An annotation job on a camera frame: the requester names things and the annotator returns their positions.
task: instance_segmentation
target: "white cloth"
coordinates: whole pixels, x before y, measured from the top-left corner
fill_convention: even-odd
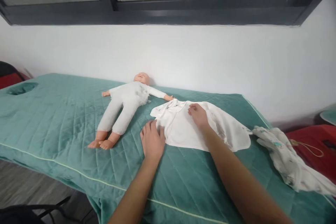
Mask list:
[[[188,114],[189,105],[194,102],[173,99],[155,107],[151,116],[156,117],[156,125],[163,126],[166,144],[185,148],[209,151],[203,136],[192,117]],[[223,139],[231,151],[247,149],[251,145],[252,132],[235,118],[209,102],[195,102],[205,109],[210,127]]]
[[[164,98],[165,93],[142,84],[141,82],[131,82],[109,90],[111,101],[106,108],[102,119],[98,125],[99,131],[110,131],[123,135],[134,116],[134,113],[140,105],[146,103],[148,95],[153,95],[158,98]],[[114,123],[117,114],[121,107],[121,114]]]
[[[336,196],[336,186],[304,163],[281,130],[255,126],[252,132],[259,137],[257,142],[269,150],[275,168],[287,185],[295,191],[316,191]]]

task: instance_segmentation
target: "white onesie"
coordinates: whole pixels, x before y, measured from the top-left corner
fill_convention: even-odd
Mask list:
[[[109,90],[111,101],[105,110],[103,117],[98,125],[99,131],[110,131],[123,135],[140,105],[147,102],[148,95],[164,98],[165,93],[142,84],[141,82],[131,82]],[[114,123],[121,106],[121,114]]]
[[[192,103],[194,102],[174,99],[153,108],[150,114],[156,117],[158,127],[164,126],[166,144],[209,151],[201,132],[188,114],[189,105]],[[250,147],[251,130],[209,102],[195,103],[205,109],[210,127],[223,139],[231,151],[236,152]]]

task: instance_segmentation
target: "doll head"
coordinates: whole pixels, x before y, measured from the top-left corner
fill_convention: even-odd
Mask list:
[[[147,86],[149,86],[149,76],[146,73],[138,73],[135,77],[133,81],[139,81]]]

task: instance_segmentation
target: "red object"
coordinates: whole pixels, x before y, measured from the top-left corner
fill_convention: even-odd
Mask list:
[[[286,135],[288,139],[306,144],[298,144],[293,148],[308,166],[336,184],[336,126],[316,125],[289,132]],[[307,145],[321,150],[323,156],[317,157],[322,153]]]
[[[6,76],[0,77],[0,89],[22,82],[22,79],[17,73],[11,73]]]

